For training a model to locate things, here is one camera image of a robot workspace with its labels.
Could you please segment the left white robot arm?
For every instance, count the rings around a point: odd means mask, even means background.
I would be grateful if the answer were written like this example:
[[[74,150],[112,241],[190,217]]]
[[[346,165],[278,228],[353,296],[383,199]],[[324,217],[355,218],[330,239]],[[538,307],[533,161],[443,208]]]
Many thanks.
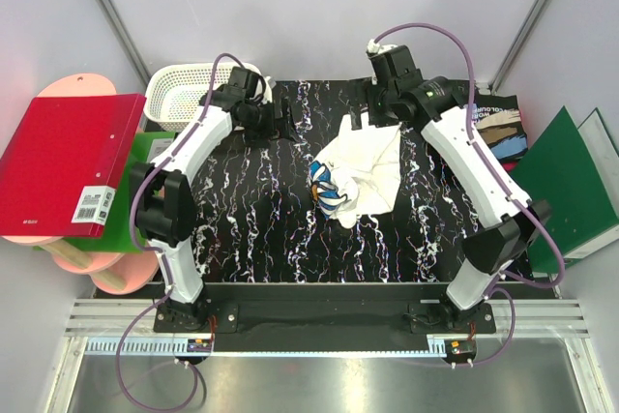
[[[130,171],[130,234],[155,253],[165,283],[162,305],[190,332],[208,322],[204,282],[193,258],[191,236],[197,220],[192,181],[211,153],[236,129],[249,147],[272,140],[296,141],[288,98],[267,97],[267,80],[244,66],[232,68],[221,85],[211,83],[195,116],[171,145],[151,162]]]

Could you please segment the white perforated plastic basket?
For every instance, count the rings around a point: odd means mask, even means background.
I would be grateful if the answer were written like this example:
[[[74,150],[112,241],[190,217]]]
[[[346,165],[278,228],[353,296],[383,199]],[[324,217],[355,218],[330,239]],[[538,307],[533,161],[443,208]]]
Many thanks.
[[[145,93],[145,118],[165,132],[181,132],[193,119],[209,89],[212,63],[169,65],[151,77]]]

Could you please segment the black printed folded t shirt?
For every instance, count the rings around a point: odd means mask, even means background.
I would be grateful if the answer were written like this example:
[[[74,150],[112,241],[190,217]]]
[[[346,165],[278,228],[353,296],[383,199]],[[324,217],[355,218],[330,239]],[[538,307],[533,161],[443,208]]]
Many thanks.
[[[502,164],[516,164],[528,151],[526,131],[516,95],[475,94],[475,127]]]

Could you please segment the green plastic folder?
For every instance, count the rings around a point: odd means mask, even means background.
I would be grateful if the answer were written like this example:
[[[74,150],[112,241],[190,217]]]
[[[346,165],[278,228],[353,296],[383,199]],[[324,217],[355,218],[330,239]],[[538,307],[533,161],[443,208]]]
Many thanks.
[[[130,234],[130,212],[136,191],[146,174],[133,175],[133,168],[136,164],[151,164],[154,158],[171,145],[176,136],[175,132],[137,133],[111,204],[103,235],[97,238],[66,237],[65,241],[86,252],[139,252],[140,248],[134,245]]]

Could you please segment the white t shirt blue print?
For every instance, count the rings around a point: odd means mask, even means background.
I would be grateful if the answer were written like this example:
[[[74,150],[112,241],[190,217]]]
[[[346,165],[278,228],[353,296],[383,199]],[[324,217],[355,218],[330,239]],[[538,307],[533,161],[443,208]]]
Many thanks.
[[[310,191],[330,221],[351,229],[362,216],[393,211],[400,186],[400,125],[376,127],[366,112],[361,127],[342,117],[339,132],[309,166]]]

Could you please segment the red folded t shirt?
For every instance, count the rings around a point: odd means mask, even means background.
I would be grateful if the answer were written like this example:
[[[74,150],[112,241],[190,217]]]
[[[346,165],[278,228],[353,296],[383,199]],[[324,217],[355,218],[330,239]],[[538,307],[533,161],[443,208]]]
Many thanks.
[[[501,165],[507,172],[510,172],[517,166],[517,161],[502,161]]]

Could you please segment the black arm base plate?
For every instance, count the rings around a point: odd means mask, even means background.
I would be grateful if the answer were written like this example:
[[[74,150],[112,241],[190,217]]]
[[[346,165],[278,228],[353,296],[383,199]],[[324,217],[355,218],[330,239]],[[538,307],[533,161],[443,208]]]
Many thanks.
[[[441,283],[209,283],[191,310],[164,304],[157,333],[215,331],[215,352],[266,356],[404,355],[427,351],[427,337],[496,333],[490,305],[453,325],[434,323]]]

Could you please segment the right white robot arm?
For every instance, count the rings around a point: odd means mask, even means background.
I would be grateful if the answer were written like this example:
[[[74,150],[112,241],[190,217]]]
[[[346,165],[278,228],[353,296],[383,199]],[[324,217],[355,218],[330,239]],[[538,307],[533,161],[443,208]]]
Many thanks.
[[[461,243],[464,260],[446,291],[414,321],[460,332],[470,325],[501,273],[520,258],[551,213],[506,172],[481,138],[463,93],[444,76],[425,79],[405,45],[371,42],[373,75],[353,79],[351,92],[377,127],[414,129],[457,177],[478,214],[481,230]]]

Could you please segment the black marble pattern mat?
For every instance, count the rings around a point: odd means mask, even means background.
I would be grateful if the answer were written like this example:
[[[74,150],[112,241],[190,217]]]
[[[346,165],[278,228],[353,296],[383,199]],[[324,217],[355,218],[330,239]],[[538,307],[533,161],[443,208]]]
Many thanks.
[[[298,139],[250,148],[229,135],[192,182],[192,252],[207,282],[408,282],[452,280],[462,240],[481,220],[447,164],[414,131],[400,143],[395,207],[352,229],[328,221],[310,194],[313,157],[348,109],[340,80],[282,81]]]

